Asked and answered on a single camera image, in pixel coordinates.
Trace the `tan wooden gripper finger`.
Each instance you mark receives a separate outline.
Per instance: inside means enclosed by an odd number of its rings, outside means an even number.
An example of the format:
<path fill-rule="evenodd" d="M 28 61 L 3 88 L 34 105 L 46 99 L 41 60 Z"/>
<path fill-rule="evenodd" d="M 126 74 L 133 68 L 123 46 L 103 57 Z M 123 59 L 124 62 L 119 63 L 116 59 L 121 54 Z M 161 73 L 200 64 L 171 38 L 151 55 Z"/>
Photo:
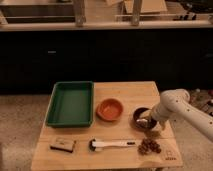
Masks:
<path fill-rule="evenodd" d="M 142 112 L 140 115 L 139 115 L 139 119 L 146 119 L 146 120 L 150 120 L 151 116 L 150 116 L 150 112 L 151 110 L 148 109 L 148 110 L 145 110 L 144 112 Z"/>

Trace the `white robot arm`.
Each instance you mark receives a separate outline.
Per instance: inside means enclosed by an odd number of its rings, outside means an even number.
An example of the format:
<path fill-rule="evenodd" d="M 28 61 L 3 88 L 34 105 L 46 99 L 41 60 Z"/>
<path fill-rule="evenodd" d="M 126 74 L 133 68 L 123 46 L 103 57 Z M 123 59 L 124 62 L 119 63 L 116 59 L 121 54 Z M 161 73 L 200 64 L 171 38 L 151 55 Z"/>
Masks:
<path fill-rule="evenodd" d="M 163 91 L 159 103 L 136 122 L 145 129 L 152 129 L 157 123 L 164 128 L 165 122 L 175 113 L 213 142 L 213 117 L 193 107 L 189 101 L 190 94 L 185 89 Z"/>

